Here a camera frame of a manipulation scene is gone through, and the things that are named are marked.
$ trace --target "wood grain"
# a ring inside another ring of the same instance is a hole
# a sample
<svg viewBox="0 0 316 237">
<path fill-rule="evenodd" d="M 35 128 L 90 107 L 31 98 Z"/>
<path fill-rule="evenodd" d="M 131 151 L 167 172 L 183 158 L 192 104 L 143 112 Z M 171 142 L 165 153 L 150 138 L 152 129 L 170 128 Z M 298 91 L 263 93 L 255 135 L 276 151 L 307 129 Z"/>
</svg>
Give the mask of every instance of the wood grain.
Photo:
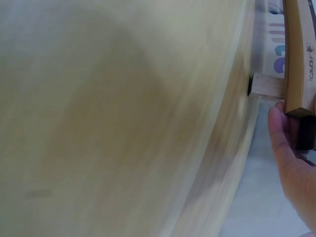
<svg viewBox="0 0 316 237">
<path fill-rule="evenodd" d="M 0 235 L 216 236 L 258 106 L 246 97 L 245 10 L 246 0 L 2 1 Z M 186 227 L 194 199 L 209 215 Z"/>
<path fill-rule="evenodd" d="M 254 6 L 255 1 L 248 1 L 222 106 L 172 237 L 218 236 L 235 196 L 259 108 L 258 98 L 247 97 L 251 60 L 258 60 L 251 57 L 254 52 L 249 47 L 254 36 Z"/>
<path fill-rule="evenodd" d="M 248 91 L 250 97 L 270 101 L 284 101 L 285 82 L 282 78 L 255 73 Z"/>
</svg>

